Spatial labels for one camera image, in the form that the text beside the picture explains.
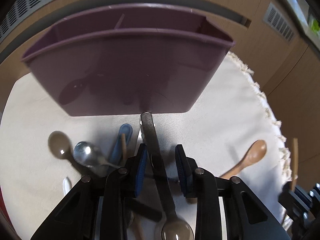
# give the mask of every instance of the wooden spoon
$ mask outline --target wooden spoon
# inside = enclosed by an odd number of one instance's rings
[[[128,159],[128,155],[127,155],[127,144],[125,142],[124,133],[121,134],[121,146],[122,146],[122,162],[123,162],[123,165],[125,165],[125,162]]]
[[[267,144],[264,140],[255,141],[244,155],[242,160],[234,166],[231,170],[222,174],[220,177],[223,179],[230,179],[232,176],[237,175],[244,168],[257,163],[260,161],[267,153]]]
[[[292,182],[290,185],[290,190],[294,192],[297,184],[297,175],[298,175],[298,161],[299,161],[298,138],[293,138],[292,149],[293,149],[293,156],[291,157]]]

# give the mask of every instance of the brown wooden spoon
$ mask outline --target brown wooden spoon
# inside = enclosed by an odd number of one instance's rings
[[[236,176],[244,168],[257,163],[260,161],[267,153],[267,144],[264,140],[255,141],[244,155],[242,160],[235,165],[231,170],[222,174],[220,177],[223,179],[230,179],[232,176]]]

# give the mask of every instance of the wooden stick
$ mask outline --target wooden stick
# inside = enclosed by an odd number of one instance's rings
[[[121,146],[122,146],[122,162],[125,164],[127,161],[128,155],[127,155],[127,144],[125,142],[125,134],[121,134]]]
[[[290,189],[294,192],[297,184],[297,174],[298,174],[298,162],[299,162],[299,156],[298,156],[298,139],[293,138],[293,157],[291,159],[292,162],[292,182]]]

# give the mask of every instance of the spoon handle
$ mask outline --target spoon handle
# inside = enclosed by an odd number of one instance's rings
[[[119,169],[119,168],[121,168],[121,166],[118,166],[118,165],[112,164],[112,163],[108,162],[107,160],[103,160],[102,165],[107,165],[107,166],[110,166],[110,167],[115,168],[115,169]]]
[[[239,162],[236,166],[231,168],[229,171],[227,171],[226,173],[222,174],[220,176],[220,178],[222,178],[222,179],[230,179],[232,176],[236,176],[237,174],[239,174],[240,171],[242,171],[243,168],[244,167],[242,165],[242,162]]]
[[[141,121],[144,141],[147,145],[149,159],[151,162],[153,175],[156,180],[156,187],[158,190],[161,206],[167,218],[169,216],[176,217],[175,205],[171,195],[164,161],[160,153],[160,147],[151,113],[142,113]]]
[[[68,158],[68,161],[81,174],[81,176],[89,175],[93,179],[99,178],[99,176],[92,172],[90,168],[84,167],[81,164],[77,163],[72,156]]]

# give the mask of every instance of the silver spoon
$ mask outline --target silver spoon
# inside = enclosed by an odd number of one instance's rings
[[[108,162],[99,147],[90,142],[78,142],[73,150],[73,158],[76,162],[89,168],[101,165],[108,165],[116,169],[120,168],[120,166]]]

